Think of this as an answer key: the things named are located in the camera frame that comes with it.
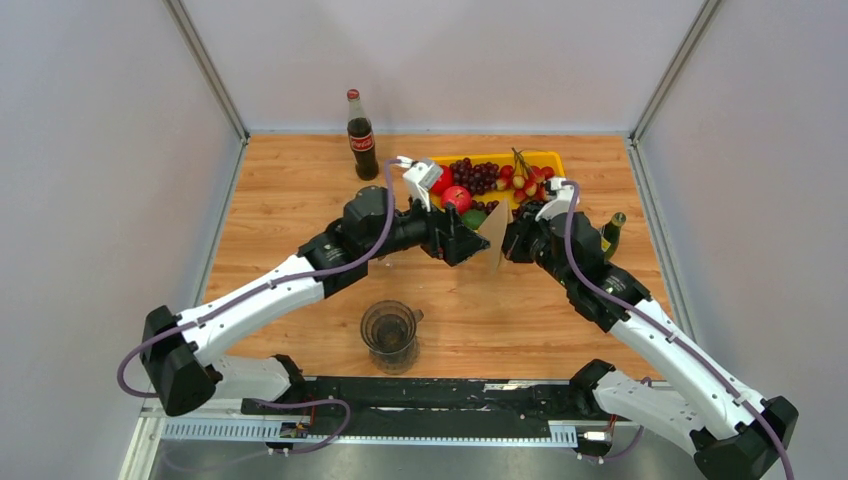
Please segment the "grey transparent coffee dripper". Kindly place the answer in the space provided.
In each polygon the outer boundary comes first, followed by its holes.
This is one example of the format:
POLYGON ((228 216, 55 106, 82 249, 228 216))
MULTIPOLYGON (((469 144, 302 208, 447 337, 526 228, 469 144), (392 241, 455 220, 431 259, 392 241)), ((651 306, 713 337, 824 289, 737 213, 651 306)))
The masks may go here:
POLYGON ((371 305, 360 321, 360 335, 371 353, 392 356, 406 352, 417 341, 424 314, 396 300, 371 305))

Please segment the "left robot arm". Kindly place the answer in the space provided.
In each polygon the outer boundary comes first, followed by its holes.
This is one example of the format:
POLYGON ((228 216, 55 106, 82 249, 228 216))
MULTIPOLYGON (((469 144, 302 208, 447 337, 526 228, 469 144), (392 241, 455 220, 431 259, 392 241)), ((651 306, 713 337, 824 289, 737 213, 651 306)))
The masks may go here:
POLYGON ((223 386, 226 376, 215 363, 234 344, 363 279, 375 257, 419 247, 454 267, 489 246, 454 208, 442 211, 414 200, 399 211, 387 188, 365 187, 339 219, 267 274, 206 305, 150 311, 140 360, 153 396, 169 416, 198 409, 223 386))

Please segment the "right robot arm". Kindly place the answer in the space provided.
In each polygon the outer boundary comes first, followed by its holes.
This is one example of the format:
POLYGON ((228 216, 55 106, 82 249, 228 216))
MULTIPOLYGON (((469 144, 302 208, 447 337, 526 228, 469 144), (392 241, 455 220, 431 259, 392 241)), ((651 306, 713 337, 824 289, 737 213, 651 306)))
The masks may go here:
POLYGON ((582 213, 552 220, 524 213, 509 224, 502 252, 534 263, 561 285, 575 311, 637 352, 670 385, 649 388, 593 360, 571 380, 584 417, 623 416, 691 455, 708 479, 760 479, 780 462, 799 417, 782 396, 765 398, 689 339, 649 290, 606 260, 601 235, 582 213))

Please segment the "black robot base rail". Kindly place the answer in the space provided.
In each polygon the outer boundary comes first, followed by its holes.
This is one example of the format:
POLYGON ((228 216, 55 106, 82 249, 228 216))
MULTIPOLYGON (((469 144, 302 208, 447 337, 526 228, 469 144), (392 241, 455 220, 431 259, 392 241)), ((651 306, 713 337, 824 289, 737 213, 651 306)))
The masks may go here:
POLYGON ((412 446, 612 448, 616 419, 566 381, 298 376, 272 409, 243 399, 233 416, 177 417, 165 440, 412 446))

